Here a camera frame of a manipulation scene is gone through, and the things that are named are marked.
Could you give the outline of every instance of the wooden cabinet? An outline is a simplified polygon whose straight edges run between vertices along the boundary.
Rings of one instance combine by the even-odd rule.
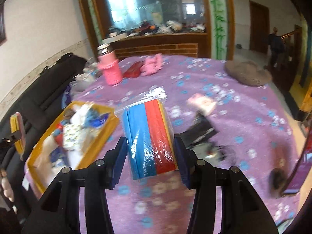
[[[119,59],[158,53],[208,57],[207,43],[206,33],[176,33],[129,37],[111,46]]]

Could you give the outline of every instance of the wall border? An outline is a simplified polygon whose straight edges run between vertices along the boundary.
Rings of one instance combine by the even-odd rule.
[[[65,48],[54,54],[53,56],[42,62],[40,65],[35,67],[30,73],[28,73],[9,91],[9,93],[0,102],[0,119],[3,118],[11,105],[19,98],[19,96],[21,96],[21,94],[28,88],[28,86],[31,85],[32,82],[34,82],[38,78],[39,74],[46,66],[53,66],[56,61],[60,59],[64,54],[73,53],[77,49],[86,45],[89,45],[88,39],[79,41],[76,44],[71,45],[70,47]]]

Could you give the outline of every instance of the small card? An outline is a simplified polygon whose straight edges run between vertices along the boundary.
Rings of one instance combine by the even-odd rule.
[[[205,116],[208,116],[216,107],[216,101],[199,93],[191,96],[187,102],[197,107]]]
[[[75,150],[78,145],[78,136],[81,127],[74,124],[67,124],[63,127],[63,148]]]
[[[26,191],[29,190],[29,181],[28,181],[28,179],[26,178],[26,176],[24,176],[23,182],[21,183],[21,185],[22,185],[22,187],[25,188]]]

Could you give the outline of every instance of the red pouch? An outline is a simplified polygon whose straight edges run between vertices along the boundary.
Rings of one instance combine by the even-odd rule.
[[[124,73],[124,78],[136,78],[141,74],[141,67],[144,65],[143,61],[136,61]]]
[[[54,139],[55,139],[58,146],[63,147],[63,133],[55,136]]]

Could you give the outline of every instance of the yellow paper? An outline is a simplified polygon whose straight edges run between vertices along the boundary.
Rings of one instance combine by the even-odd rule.
[[[159,100],[157,100],[157,102],[158,102],[158,105],[159,105],[161,116],[163,117],[163,124],[165,125],[166,134],[167,134],[167,137],[168,137],[171,153],[172,153],[172,156],[174,158],[174,164],[175,164],[175,166],[177,168],[177,162],[176,162],[175,155],[174,155],[174,148],[172,146],[171,136],[170,136],[169,129],[168,129],[168,124],[167,124],[167,122],[170,122],[170,121],[168,121],[166,119],[166,115],[165,115],[165,110],[164,110],[163,104],[160,103]]]

